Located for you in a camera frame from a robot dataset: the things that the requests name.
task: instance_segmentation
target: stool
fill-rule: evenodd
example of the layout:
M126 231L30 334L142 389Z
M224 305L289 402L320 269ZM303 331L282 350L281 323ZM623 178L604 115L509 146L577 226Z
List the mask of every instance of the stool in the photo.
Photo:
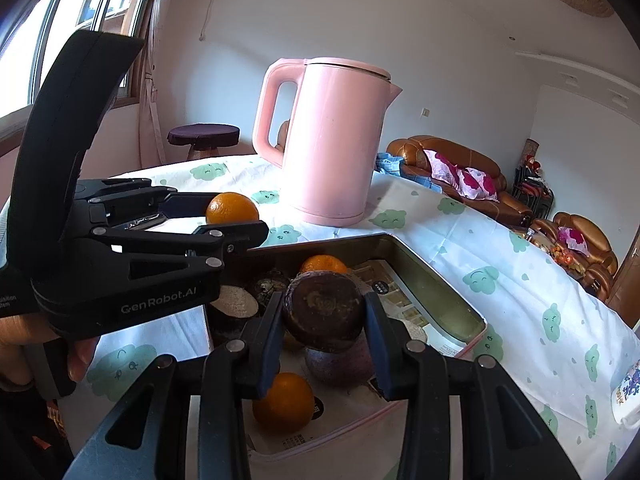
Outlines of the stool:
M218 148L235 146L240 128L229 124L187 124L169 131L167 140L174 146L191 145L187 160L220 156Z

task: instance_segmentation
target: human hand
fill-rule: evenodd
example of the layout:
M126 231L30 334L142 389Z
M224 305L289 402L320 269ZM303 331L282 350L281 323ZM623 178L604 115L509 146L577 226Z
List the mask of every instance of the human hand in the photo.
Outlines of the human hand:
M53 332L42 314L23 314L0 319L0 376L13 384L24 386L33 373L22 352L22 346L46 343L59 336ZM67 369L69 378L81 381L94 358L99 337L76 341L69 348Z

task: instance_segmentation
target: orange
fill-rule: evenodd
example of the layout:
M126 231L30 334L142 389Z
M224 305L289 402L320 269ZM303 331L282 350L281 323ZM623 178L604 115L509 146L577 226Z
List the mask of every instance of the orange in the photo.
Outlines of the orange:
M205 216L207 224L255 222L260 219L258 208L251 199L233 192L217 195L209 202Z
M312 270L332 270L333 272L340 272L340 274L346 274L349 272L348 267L342 263L335 256L329 256L328 254L317 254L307 258L300 267L300 274L303 272L311 272Z
M267 396L254 400L255 420L268 433L295 433L314 415L314 393L302 377L291 372L276 375Z

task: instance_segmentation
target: pink curtain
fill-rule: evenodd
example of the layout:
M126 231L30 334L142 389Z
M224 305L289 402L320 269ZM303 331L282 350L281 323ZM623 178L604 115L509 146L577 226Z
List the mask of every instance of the pink curtain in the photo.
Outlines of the pink curtain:
M158 120L156 99L158 89L154 84L155 63L162 29L171 0L154 0L149 21L149 32L143 60L143 80L140 85L140 116L138 119L138 140L140 144L140 166L152 168L166 163L162 132Z

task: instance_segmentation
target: wooden door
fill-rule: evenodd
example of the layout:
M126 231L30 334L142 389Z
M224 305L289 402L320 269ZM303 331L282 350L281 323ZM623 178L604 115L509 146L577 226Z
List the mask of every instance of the wooden door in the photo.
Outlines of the wooden door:
M631 328L640 319L640 229L614 278L607 306Z

